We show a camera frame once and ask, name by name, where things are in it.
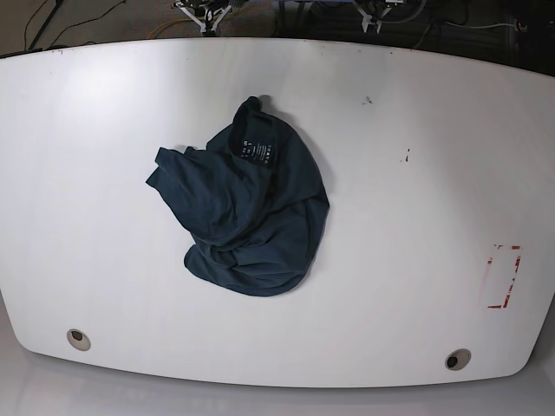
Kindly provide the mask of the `dark teal t-shirt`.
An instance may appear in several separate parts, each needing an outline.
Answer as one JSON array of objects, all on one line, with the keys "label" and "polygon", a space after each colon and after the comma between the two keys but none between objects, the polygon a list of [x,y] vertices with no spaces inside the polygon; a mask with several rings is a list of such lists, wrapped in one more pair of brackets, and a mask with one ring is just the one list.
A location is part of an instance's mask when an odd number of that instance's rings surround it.
[{"label": "dark teal t-shirt", "polygon": [[193,245],[196,277],[247,296],[294,289],[307,275],[330,203],[299,134],[255,96],[202,149],[161,148],[147,183]]}]

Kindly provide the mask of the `red tape rectangle marking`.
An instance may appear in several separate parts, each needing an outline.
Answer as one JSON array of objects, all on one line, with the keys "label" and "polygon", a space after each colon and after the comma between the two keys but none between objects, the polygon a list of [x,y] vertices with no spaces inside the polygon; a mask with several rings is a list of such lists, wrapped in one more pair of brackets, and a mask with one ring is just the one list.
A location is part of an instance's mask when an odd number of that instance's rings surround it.
[{"label": "red tape rectangle marking", "polygon": [[481,303],[487,309],[505,309],[513,292],[522,258],[519,245],[495,244],[486,263]]}]

